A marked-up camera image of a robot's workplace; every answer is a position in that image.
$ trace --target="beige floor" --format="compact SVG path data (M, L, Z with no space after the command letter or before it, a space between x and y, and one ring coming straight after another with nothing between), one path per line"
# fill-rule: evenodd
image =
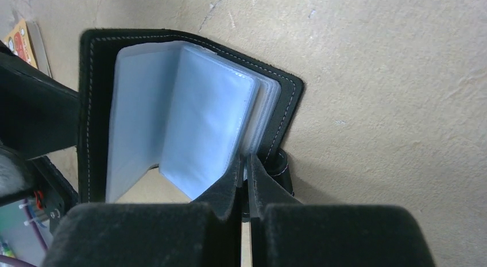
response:
M439 266L487 265L487 0L3 0L0 6L2 35L19 17L38 21L54 78L73 89L78 38L93 27L199 33L300 76L306 93L284 145L296 196L306 203L404 206ZM51 156L76 186L74 149ZM155 174L123 198L185 199Z

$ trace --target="open card holder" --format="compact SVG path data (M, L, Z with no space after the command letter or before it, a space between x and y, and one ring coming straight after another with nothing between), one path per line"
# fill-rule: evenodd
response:
M155 167L195 199L237 153L292 192L279 146L303 92L293 75L190 33L94 29L79 92L81 202L114 202Z

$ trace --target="orange book cover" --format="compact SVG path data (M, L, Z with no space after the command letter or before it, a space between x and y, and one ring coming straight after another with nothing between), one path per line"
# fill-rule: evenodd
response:
M36 58L30 43L25 19L22 19L3 39L3 43L5 43L15 55L37 68Z

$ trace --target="scratch mark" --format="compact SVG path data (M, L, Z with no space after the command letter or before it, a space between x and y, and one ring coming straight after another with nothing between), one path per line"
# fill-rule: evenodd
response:
M315 13L316 13L316 10L312 10L310 12L310 15L308 15L308 18L311 19Z
M210 19L212 17L213 10L215 10L218 7L218 5L220 5L220 3L222 1L223 0L217 0L214 4L212 4L212 3L210 4L210 11L204 17L203 22L201 22L201 25L199 26L198 33L201 32L201 29L203 29L203 26L206 24L206 21L208 21L208 19Z
M96 26L96 21L98 20L98 11L100 10L100 5L102 4L102 0L98 1L98 5L96 6L95 12L95 19L93 20L93 25Z
M235 21L233 21L233 16L231 15L231 12L229 12L229 16L231 21L231 27L235 29Z

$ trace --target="black leather wallet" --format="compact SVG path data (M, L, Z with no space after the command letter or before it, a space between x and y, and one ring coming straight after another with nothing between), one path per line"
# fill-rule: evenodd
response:
M287 163L281 163L284 152L279 153L279 146L303 92L303 82L299 78L191 33L166 29L93 29L84 32L80 42L78 178L82 203L104 202L106 198L110 110L117 54L121 49L137 44L170 41L204 47L279 83L281 93L257 155L275 176L288 174Z

